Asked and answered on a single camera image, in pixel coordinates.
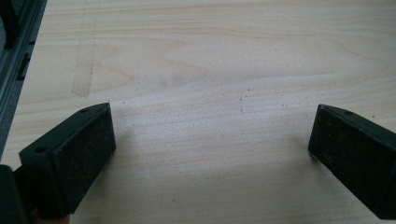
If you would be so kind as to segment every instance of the wooden table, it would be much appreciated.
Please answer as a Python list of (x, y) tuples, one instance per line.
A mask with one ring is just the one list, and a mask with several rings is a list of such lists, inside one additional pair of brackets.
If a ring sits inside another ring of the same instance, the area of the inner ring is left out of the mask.
[(49, 0), (2, 163), (110, 102), (73, 224), (379, 223), (307, 143), (319, 103), (395, 132), (395, 64), (391, 0)]

